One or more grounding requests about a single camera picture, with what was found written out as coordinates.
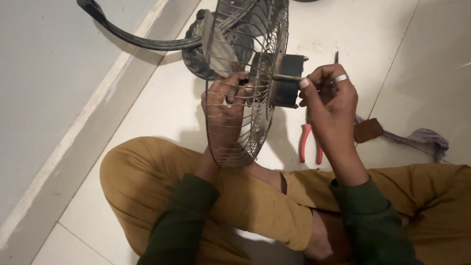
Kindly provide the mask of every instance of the red-handled pliers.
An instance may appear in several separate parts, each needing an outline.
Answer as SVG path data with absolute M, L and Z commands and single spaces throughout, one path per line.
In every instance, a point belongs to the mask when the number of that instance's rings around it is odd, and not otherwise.
M 299 161 L 301 163 L 304 163 L 306 161 L 305 156 L 304 156 L 306 140 L 309 136 L 309 133 L 311 132 L 311 122 L 309 122 L 307 108 L 306 108 L 306 124 L 303 124 L 301 127 L 302 127 L 302 133 L 301 133 L 301 139 L 299 140 L 298 152 L 299 152 Z M 322 163 L 322 149 L 316 140 L 316 165 L 320 165 L 321 163 Z

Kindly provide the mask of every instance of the baseboard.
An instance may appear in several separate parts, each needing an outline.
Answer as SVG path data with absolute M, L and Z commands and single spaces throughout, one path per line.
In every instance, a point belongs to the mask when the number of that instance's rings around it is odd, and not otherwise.
M 158 0 L 135 35 L 174 40 L 198 3 Z M 97 27 L 111 41 L 121 41 Z M 28 265 L 33 261 L 164 55 L 126 46 L 0 227 L 0 264 Z

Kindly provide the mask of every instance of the green sweater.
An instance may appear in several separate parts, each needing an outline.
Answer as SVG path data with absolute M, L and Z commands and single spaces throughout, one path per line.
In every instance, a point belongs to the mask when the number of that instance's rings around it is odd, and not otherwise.
M 359 264 L 422 264 L 404 235 L 401 220 L 373 181 L 341 187 L 337 199 L 354 257 Z M 186 174 L 155 221 L 138 265 L 194 265 L 204 223 L 219 192 L 210 183 Z

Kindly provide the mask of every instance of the fan blade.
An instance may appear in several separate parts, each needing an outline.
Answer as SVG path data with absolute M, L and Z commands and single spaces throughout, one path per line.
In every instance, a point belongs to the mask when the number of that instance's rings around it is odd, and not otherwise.
M 232 71 L 232 65 L 237 62 L 237 56 L 232 49 L 231 44 L 226 41 L 222 31 L 218 27 L 213 27 L 214 16 L 209 10 L 204 14 L 203 54 L 209 60 L 210 68 L 223 77 L 228 77 Z

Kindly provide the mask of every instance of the brown cloth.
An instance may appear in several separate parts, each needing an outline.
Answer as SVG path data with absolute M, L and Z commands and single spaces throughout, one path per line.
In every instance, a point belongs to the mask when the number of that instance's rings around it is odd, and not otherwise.
M 376 118 L 355 124 L 353 130 L 353 136 L 357 143 L 369 141 L 383 134 L 384 130 Z
M 184 173 L 201 154 L 155 137 L 129 140 L 109 151 L 100 180 L 132 249 L 142 255 L 154 222 Z M 444 164 L 370 169 L 383 195 L 403 216 L 416 256 L 425 264 L 471 263 L 471 168 Z M 283 172 L 287 195 L 236 168 L 223 168 L 221 193 L 203 230 L 199 263 L 251 264 L 233 241 L 231 227 L 303 250 L 311 234 L 309 207 L 338 212 L 329 190 L 332 172 Z

